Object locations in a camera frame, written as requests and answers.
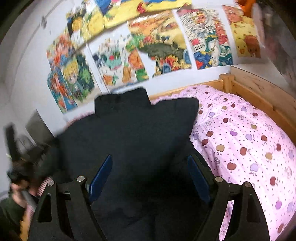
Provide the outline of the black large jacket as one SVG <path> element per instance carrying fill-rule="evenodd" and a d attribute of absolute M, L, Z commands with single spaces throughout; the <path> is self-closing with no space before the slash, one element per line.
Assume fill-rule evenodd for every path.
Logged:
<path fill-rule="evenodd" d="M 187 169 L 198 111 L 194 97 L 152 104 L 142 88 L 99 96 L 94 114 L 56 137 L 38 176 L 69 182 L 112 156 L 91 205 L 106 238 L 193 240 L 207 212 Z"/>

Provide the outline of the pink apple print bedsheet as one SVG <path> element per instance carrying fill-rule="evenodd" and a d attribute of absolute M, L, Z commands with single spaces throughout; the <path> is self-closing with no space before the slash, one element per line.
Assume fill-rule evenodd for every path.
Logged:
<path fill-rule="evenodd" d="M 295 213 L 295 145 L 262 110 L 248 101 L 197 85 L 150 100 L 194 97 L 199 101 L 190 141 L 216 176 L 234 184 L 250 182 L 276 240 Z"/>

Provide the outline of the orange girl blue poster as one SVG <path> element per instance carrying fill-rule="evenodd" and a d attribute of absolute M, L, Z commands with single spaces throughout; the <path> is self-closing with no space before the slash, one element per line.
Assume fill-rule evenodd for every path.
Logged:
<path fill-rule="evenodd" d="M 64 79 L 60 68 L 53 70 L 47 79 L 48 88 L 62 113 L 75 109 L 75 102 L 70 88 Z"/>

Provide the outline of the blond boy cartoon poster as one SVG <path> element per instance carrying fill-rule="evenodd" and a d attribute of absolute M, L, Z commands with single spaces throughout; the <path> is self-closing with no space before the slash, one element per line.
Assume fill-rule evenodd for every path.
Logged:
<path fill-rule="evenodd" d="M 63 66 L 62 74 L 78 106 L 88 103 L 100 93 L 83 53 L 73 55 Z"/>

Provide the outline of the red haired girl poster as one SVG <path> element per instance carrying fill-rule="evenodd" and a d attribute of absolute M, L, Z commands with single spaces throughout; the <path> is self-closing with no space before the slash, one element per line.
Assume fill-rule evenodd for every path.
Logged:
<path fill-rule="evenodd" d="M 66 28 L 47 48 L 46 54 L 51 70 L 53 71 L 63 66 L 72 57 L 74 52 L 75 48 Z"/>

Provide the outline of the fruit juice orange poster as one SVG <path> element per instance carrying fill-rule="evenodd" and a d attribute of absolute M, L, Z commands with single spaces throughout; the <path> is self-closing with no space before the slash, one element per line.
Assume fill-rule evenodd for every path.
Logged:
<path fill-rule="evenodd" d="M 96 41 L 89 48 L 108 91 L 149 79 L 131 34 Z"/>

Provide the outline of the pineapple yellow poster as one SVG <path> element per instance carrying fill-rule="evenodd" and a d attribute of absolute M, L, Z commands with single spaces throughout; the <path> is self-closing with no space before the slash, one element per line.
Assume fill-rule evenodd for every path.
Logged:
<path fill-rule="evenodd" d="M 75 49 L 104 29 L 104 18 L 98 1 L 83 1 L 66 14 L 70 40 Z"/>

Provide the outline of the landscape hill poster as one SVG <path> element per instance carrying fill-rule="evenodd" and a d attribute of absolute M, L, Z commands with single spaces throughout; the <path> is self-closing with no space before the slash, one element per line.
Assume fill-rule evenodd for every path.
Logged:
<path fill-rule="evenodd" d="M 155 63 L 153 76 L 192 67 L 185 38 L 172 11 L 129 21 L 132 44 Z"/>

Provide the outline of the yellow bear poster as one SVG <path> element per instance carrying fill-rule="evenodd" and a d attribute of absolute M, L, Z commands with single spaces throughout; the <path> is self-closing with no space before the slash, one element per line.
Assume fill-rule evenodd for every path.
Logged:
<path fill-rule="evenodd" d="M 230 24 L 238 57 L 261 58 L 260 44 L 253 19 L 236 7 L 222 5 Z"/>

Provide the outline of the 2024 dragon poster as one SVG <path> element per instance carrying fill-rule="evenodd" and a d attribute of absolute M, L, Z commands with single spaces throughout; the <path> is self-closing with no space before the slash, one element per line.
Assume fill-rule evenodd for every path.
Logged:
<path fill-rule="evenodd" d="M 178 18 L 190 42 L 198 70 L 233 64 L 220 8 L 181 8 Z"/>

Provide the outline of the grey metal wall panel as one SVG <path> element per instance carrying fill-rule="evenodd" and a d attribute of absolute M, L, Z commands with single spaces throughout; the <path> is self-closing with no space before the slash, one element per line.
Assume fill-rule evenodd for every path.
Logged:
<path fill-rule="evenodd" d="M 38 145 L 49 144 L 49 142 L 54 139 L 54 136 L 37 110 L 33 111 L 31 117 L 25 125 L 25 128 L 34 142 Z"/>

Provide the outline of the wooden bed frame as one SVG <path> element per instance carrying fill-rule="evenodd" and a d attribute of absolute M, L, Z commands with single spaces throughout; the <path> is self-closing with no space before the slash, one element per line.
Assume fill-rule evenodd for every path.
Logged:
<path fill-rule="evenodd" d="M 149 99 L 179 93 L 189 86 L 201 84 L 235 94 L 250 102 L 264 111 L 295 143 L 295 94 L 288 93 L 269 80 L 238 67 L 231 66 L 230 72 L 220 74 L 218 79 L 195 79 L 192 84 L 149 94 Z"/>

